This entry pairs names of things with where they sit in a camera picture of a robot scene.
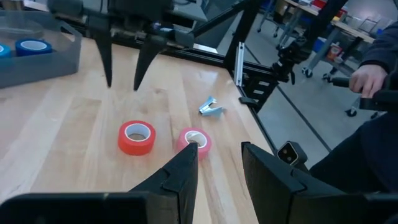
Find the floor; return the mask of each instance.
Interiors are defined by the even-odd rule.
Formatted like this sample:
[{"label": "floor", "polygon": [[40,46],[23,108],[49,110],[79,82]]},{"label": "floor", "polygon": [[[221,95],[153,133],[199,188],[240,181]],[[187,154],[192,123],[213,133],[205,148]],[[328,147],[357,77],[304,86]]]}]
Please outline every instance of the floor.
[{"label": "floor", "polygon": [[[257,15],[252,26],[244,56],[246,61],[271,65],[278,59],[275,49],[278,38],[272,37],[275,25],[269,21],[264,23],[261,33],[257,33],[261,17]],[[217,49],[220,54],[226,53],[239,19],[240,16],[220,43]],[[358,111],[357,116],[347,117],[345,110],[351,108],[358,95],[324,82],[322,75],[331,69],[331,65],[325,62],[315,67],[312,78],[306,78],[301,69],[309,61],[295,66],[296,84],[281,83],[259,112],[259,117],[276,147],[281,147],[286,141],[299,143],[308,155],[306,165],[311,167],[367,121],[373,112]]]}]

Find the dark jacket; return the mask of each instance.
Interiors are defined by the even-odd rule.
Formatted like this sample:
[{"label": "dark jacket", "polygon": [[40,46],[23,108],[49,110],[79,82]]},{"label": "dark jacket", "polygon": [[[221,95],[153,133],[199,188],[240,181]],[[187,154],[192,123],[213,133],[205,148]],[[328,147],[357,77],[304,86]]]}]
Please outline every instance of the dark jacket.
[{"label": "dark jacket", "polygon": [[[380,65],[398,77],[397,53],[398,22],[395,22],[373,42],[361,65]],[[391,192],[398,192],[398,114],[386,113],[364,123],[361,129],[368,164]]]}]

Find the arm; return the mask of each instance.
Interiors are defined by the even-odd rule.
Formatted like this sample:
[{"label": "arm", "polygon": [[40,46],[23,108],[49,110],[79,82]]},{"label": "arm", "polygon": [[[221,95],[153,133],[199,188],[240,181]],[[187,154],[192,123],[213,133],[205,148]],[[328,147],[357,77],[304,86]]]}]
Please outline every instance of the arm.
[{"label": "arm", "polygon": [[396,67],[396,52],[398,50],[398,22],[387,27],[377,37],[366,52],[362,65],[378,65],[387,73],[393,72]]}]

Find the box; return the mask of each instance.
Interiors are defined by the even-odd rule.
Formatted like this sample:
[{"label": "box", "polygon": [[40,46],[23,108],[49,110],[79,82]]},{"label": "box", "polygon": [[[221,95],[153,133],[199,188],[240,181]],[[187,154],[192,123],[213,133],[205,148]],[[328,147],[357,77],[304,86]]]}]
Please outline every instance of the box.
[{"label": "box", "polygon": [[[15,42],[25,38],[44,40],[52,45],[53,52],[16,57]],[[12,58],[0,59],[0,88],[76,73],[81,40],[79,32],[66,22],[56,20],[49,12],[0,11],[0,43],[13,51]]]}]

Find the metal frame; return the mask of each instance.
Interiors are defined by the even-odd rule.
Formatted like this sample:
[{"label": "metal frame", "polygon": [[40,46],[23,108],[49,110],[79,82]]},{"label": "metal frame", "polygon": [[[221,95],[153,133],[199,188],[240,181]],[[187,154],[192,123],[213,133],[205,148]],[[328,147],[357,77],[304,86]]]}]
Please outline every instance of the metal frame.
[{"label": "metal frame", "polygon": [[[231,9],[228,9],[220,16],[215,17],[208,23],[192,31],[195,37],[199,36],[200,34],[206,32],[207,30],[210,30],[215,26],[217,26],[220,22],[236,15],[240,11],[243,11],[241,20],[238,24],[238,28],[236,29],[235,35],[231,41],[231,44],[229,46],[228,52],[225,55],[225,57],[219,54],[214,54],[211,52],[206,52],[198,49],[165,51],[162,54],[171,57],[177,57],[198,63],[204,63],[207,65],[225,68],[227,69],[227,71],[231,75],[231,78],[233,79],[238,45],[240,42],[245,43],[245,40],[249,34],[249,31],[251,30],[252,24],[256,18],[256,15],[260,9],[263,0],[251,0],[248,2],[241,1],[233,5]],[[78,32],[82,33],[84,37],[92,38],[90,33],[87,32],[87,30],[82,24],[68,19],[62,19],[62,20],[69,23]],[[144,43],[142,39],[121,37],[118,35],[115,35],[112,41],[114,44],[123,45],[126,47],[132,47],[135,49],[140,49]],[[279,84],[279,81],[283,80],[281,80],[280,77],[274,74],[274,72],[270,67],[265,67],[263,65],[251,62],[243,62],[242,68],[243,68],[243,86],[237,86],[237,88],[242,97],[249,97],[257,102],[256,107],[250,107],[250,106],[248,107],[253,115],[253,118],[260,127],[260,130],[263,133],[266,141],[269,143],[271,150],[275,153],[277,151],[277,148],[275,147],[275,144],[270,138],[265,127],[262,125],[261,121],[259,120],[257,113],[262,108],[263,104],[267,101],[268,97],[275,89],[275,87]]]}]

